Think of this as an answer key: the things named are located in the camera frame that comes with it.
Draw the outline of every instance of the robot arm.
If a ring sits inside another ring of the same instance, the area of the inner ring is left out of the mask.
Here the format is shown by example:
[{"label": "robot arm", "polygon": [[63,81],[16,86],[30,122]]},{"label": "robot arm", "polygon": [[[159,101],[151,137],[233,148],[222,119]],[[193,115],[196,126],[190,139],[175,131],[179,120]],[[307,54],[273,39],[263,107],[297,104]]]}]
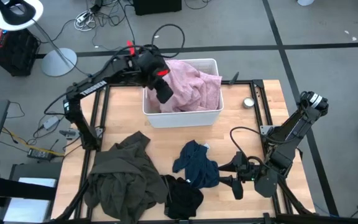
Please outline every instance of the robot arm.
[{"label": "robot arm", "polygon": [[[241,182],[254,181],[255,190],[264,197],[271,197],[277,190],[277,184],[291,200],[298,213],[310,214],[292,194],[284,180],[292,167],[295,150],[311,126],[328,112],[328,100],[310,91],[303,92],[298,109],[281,126],[270,127],[262,136],[264,147],[268,149],[264,161],[257,157],[246,157],[237,152],[233,160],[219,170],[236,172],[237,177],[221,177],[220,181],[232,187],[236,199],[242,199]],[[259,165],[249,162],[259,161]]]},{"label": "robot arm", "polygon": [[90,127],[81,110],[82,98],[92,94],[106,85],[119,83],[135,83],[143,87],[156,89],[157,98],[161,103],[173,95],[168,84],[162,79],[169,72],[164,59],[156,47],[151,50],[142,49],[139,55],[113,57],[96,74],[74,83],[67,88],[66,99],[63,101],[64,114],[67,120],[75,123],[81,133],[81,143],[85,150],[100,148],[100,140],[94,127]]}]

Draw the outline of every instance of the wooden tabletop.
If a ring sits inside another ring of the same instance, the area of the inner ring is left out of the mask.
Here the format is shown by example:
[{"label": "wooden tabletop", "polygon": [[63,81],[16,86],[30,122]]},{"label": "wooden tabletop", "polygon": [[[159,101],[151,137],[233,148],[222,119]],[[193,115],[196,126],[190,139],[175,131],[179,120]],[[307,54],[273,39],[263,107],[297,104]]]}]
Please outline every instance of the wooden tabletop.
[{"label": "wooden tabletop", "polygon": [[[265,91],[268,99],[270,113],[274,125],[281,125],[288,118],[284,96],[278,80],[264,80]],[[173,161],[179,157],[183,146],[191,140],[200,144],[208,143],[211,147],[207,157],[216,161],[219,166],[231,161],[237,148],[229,137],[229,131],[235,126],[247,126],[259,130],[256,115],[253,109],[246,110],[242,107],[245,97],[251,97],[249,85],[222,86],[224,109],[218,120],[212,126],[200,126],[190,128],[164,128],[151,127],[147,117],[142,112],[142,89],[138,87],[112,88],[109,93],[108,113],[106,117],[106,130],[103,137],[102,151],[107,151],[115,142],[121,142],[124,138],[141,131],[151,139],[146,153],[154,163],[160,174],[170,174],[175,177],[184,177],[184,172],[172,174]],[[85,118],[90,120],[94,96],[90,95],[81,101]],[[100,111],[103,100],[99,102],[99,113],[96,124],[99,123]],[[266,124],[262,100],[259,98],[259,107],[262,119]],[[259,135],[238,130],[233,133],[234,139],[243,148],[247,156],[263,158],[262,146]],[[80,145],[74,143],[66,153]],[[58,183],[55,203],[53,205],[52,218],[58,217],[71,202],[78,190],[81,168],[85,151],[77,149],[65,158],[62,173]],[[93,165],[94,152],[91,154],[89,171]],[[220,172],[220,176],[235,175],[230,172]],[[314,211],[308,183],[306,181],[300,156],[297,155],[287,178],[287,184],[298,200],[305,208]],[[192,219],[215,218],[255,218],[262,217],[268,212],[274,217],[274,209],[271,198],[263,198],[254,190],[253,182],[243,184],[244,198],[235,200],[229,186],[219,184],[216,187],[201,189],[204,201],[197,209],[197,217]],[[278,190],[280,208],[285,211],[281,190]],[[157,204],[144,212],[140,220],[169,220],[163,214],[163,204]],[[83,205],[82,215],[85,217],[86,205]],[[93,210],[92,221],[116,220],[104,214],[100,205]]]}]

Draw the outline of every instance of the black box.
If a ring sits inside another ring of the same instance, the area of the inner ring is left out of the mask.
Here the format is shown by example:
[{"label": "black box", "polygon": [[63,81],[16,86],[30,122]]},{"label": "black box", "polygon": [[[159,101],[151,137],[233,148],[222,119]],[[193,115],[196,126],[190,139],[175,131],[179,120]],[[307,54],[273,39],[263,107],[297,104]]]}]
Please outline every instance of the black box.
[{"label": "black box", "polygon": [[12,76],[28,76],[38,52],[39,43],[29,30],[0,29],[0,66]]},{"label": "black box", "polygon": [[138,16],[181,10],[181,0],[134,0],[135,13]]}]

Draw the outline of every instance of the pink towel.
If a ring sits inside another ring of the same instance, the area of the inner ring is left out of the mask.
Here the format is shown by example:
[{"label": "pink towel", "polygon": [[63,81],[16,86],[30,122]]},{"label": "pink towel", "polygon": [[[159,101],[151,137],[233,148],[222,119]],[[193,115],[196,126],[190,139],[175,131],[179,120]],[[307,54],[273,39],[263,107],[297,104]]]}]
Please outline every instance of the pink towel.
[{"label": "pink towel", "polygon": [[166,61],[171,72],[163,77],[173,96],[160,104],[155,90],[147,89],[151,105],[162,113],[216,110],[219,106],[222,77],[197,71],[179,60]]}]

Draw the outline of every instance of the black cloth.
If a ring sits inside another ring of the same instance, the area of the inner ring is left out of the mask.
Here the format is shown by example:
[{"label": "black cloth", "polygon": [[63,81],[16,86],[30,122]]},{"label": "black cloth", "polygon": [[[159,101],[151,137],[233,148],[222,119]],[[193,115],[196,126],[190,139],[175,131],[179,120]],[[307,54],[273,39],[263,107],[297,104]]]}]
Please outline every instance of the black cloth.
[{"label": "black cloth", "polygon": [[164,214],[180,220],[195,217],[197,208],[204,200],[203,193],[181,177],[176,180],[171,175],[164,175],[162,179],[169,188]]},{"label": "black cloth", "polygon": [[192,187],[215,187],[219,184],[218,164],[206,157],[207,147],[192,140],[186,143],[180,152],[179,159],[173,163],[172,171],[179,172],[185,169],[186,180]]},{"label": "black cloth", "polygon": [[100,203],[105,214],[137,223],[146,209],[166,201],[168,189],[145,152],[149,142],[138,131],[95,155],[84,195],[87,206]]}]

